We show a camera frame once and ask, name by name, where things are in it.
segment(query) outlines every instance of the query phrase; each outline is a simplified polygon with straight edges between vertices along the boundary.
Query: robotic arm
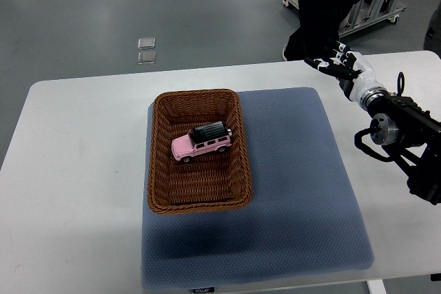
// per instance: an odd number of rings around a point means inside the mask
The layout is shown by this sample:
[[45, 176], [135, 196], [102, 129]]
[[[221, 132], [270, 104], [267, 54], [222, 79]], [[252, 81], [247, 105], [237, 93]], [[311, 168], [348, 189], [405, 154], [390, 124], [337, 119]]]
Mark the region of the robotic arm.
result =
[[[398, 93], [389, 93], [377, 82], [376, 74], [359, 52], [333, 42], [329, 57], [305, 59], [318, 71], [336, 77], [345, 96], [357, 102], [372, 117], [370, 127], [354, 137], [355, 146], [382, 162], [395, 162], [409, 177], [410, 193], [432, 204], [441, 202], [441, 123], [422, 111], [404, 91], [404, 75], [398, 75]], [[388, 156], [382, 156], [363, 143], [370, 134]], [[421, 157], [408, 150], [427, 144]]]

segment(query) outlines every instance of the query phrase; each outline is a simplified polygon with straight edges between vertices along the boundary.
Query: brown wicker basket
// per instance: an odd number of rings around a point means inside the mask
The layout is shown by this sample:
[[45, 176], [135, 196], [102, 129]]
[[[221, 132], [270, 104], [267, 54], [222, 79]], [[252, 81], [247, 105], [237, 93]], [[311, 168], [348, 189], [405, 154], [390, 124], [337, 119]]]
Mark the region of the brown wicker basket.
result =
[[[232, 130], [226, 153], [176, 161], [172, 140], [191, 128], [223, 120]], [[154, 101], [147, 202], [152, 211], [181, 214], [244, 207], [252, 197], [242, 109], [226, 89], [166, 92]]]

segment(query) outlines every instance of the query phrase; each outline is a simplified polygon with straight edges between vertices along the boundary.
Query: gray mat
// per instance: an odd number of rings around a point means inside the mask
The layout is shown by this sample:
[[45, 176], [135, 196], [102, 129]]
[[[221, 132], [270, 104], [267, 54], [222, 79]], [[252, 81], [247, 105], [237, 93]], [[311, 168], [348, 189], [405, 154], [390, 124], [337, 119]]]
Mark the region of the gray mat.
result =
[[238, 94], [252, 201], [235, 211], [160, 216], [144, 196], [144, 287], [201, 288], [368, 269], [369, 239], [317, 92], [301, 87]]

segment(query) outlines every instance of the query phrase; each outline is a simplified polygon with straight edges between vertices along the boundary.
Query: gray floor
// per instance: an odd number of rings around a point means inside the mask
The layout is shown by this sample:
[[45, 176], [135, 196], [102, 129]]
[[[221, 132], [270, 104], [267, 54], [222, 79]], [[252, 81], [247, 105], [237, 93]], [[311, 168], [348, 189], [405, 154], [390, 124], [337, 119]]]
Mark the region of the gray floor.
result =
[[[379, 23], [344, 41], [364, 54], [421, 50], [439, 0], [402, 2], [407, 11], [398, 24]], [[2, 164], [32, 84], [281, 61], [298, 16], [281, 0], [0, 0], [0, 25]], [[155, 64], [137, 65], [136, 43], [144, 36], [156, 37]], [[441, 293], [441, 284], [431, 283], [429, 276], [385, 284], [389, 294]], [[368, 290], [365, 284], [346, 284], [279, 293]]]

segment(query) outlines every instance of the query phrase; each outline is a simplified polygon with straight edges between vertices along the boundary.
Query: car roof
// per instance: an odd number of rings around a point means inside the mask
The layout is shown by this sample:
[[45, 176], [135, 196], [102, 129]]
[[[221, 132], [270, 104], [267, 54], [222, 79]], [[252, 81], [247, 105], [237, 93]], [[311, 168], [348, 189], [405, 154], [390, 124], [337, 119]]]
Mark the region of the car roof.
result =
[[213, 122], [192, 129], [193, 141], [196, 144], [228, 135], [227, 126], [223, 121]]

